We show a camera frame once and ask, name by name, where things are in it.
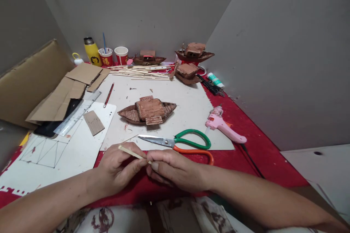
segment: red paper cup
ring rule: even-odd
[[[126,47],[117,47],[114,49],[114,52],[117,55],[118,64],[126,65],[128,59],[128,49]]]
[[[113,58],[112,58],[113,50],[110,48],[106,48],[106,51],[107,51],[107,53],[105,52],[104,48],[101,48],[98,51],[100,54],[101,60],[102,60],[102,64],[105,67],[113,66]]]

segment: orange scissor handle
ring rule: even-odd
[[[175,151],[182,153],[182,154],[201,154],[201,155],[207,155],[209,157],[209,163],[208,165],[212,166],[214,165],[214,157],[213,155],[206,150],[199,150],[199,149],[181,149],[177,146],[174,146],[173,148]]]

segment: pen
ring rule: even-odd
[[[113,84],[112,84],[112,86],[110,87],[110,90],[109,90],[109,93],[108,93],[108,96],[107,96],[106,102],[105,102],[105,104],[103,105],[103,108],[106,108],[106,106],[107,106],[107,103],[108,103],[108,100],[109,100],[110,94],[112,93],[112,90],[113,90],[113,87],[114,87],[114,83],[113,83]]]

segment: scissor blade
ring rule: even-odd
[[[174,147],[175,141],[173,139],[167,139],[167,138],[161,138],[161,137],[155,137],[155,136],[150,136],[150,135],[138,135],[138,138],[141,138],[145,141],[158,144],[161,146],[166,146],[166,147]]]

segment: paper with drawing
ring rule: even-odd
[[[103,103],[92,104],[89,111],[95,111],[106,127],[95,136],[83,116],[65,137],[48,139],[31,134],[27,147],[0,176],[0,191],[9,187],[13,194],[24,196],[93,168],[115,110],[115,105],[103,108]]]

